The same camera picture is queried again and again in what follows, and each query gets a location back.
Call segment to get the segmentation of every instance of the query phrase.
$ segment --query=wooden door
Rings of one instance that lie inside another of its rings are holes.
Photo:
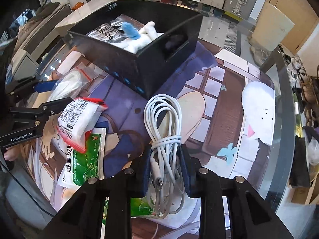
[[[282,41],[293,54],[302,47],[318,23],[318,16],[307,0],[270,0],[295,26]]]

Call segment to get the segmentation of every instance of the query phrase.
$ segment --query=bolt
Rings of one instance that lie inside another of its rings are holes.
[[[91,177],[91,178],[88,178],[87,182],[90,183],[90,184],[94,184],[97,182],[97,178],[96,177]]]
[[[237,177],[236,177],[236,181],[237,181],[238,183],[243,183],[243,182],[245,181],[245,178],[242,177],[242,176],[237,176]]]
[[[125,170],[124,170],[124,173],[125,174],[132,174],[134,172],[134,170],[132,169],[132,168],[126,168]]]
[[[208,173],[208,169],[205,168],[205,167],[199,168],[198,171],[199,171],[201,174],[206,174],[206,173]]]

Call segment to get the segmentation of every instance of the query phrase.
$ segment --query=black storage box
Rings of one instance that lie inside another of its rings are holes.
[[[143,24],[154,21],[156,31],[164,34],[137,54],[86,36],[121,14]],[[202,18],[196,11],[166,3],[118,0],[81,20],[68,32],[89,61],[150,99],[194,52]]]

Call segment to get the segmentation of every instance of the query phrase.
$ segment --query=white cable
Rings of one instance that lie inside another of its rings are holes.
[[[167,137],[162,137],[156,126],[161,112],[168,112],[169,125]],[[181,144],[181,107],[176,99],[166,94],[158,94],[148,101],[144,110],[144,123],[151,137],[152,154],[150,157],[152,175],[149,190],[146,194],[148,204],[154,208],[157,218],[165,218],[167,214],[176,214],[183,207],[185,200],[184,183],[181,175],[177,147]],[[164,195],[164,187],[168,185],[169,193]],[[154,186],[156,199],[151,198],[150,187]],[[173,194],[181,196],[181,204],[172,211]]]
[[[70,71],[59,82],[56,88],[52,91],[47,101],[54,101],[67,98],[73,95],[74,91],[80,90],[83,86],[82,74],[78,70]]]

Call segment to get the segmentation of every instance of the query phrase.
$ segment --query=stuffed animal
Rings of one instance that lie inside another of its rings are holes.
[[[272,145],[275,124],[275,91],[262,82],[246,85],[241,95],[248,120],[248,137]]]
[[[154,26],[154,22],[148,22],[143,28],[137,31],[131,23],[125,22],[122,24],[122,30],[128,38],[120,43],[112,43],[112,45],[136,54],[140,49],[146,47],[163,34],[156,32]]]

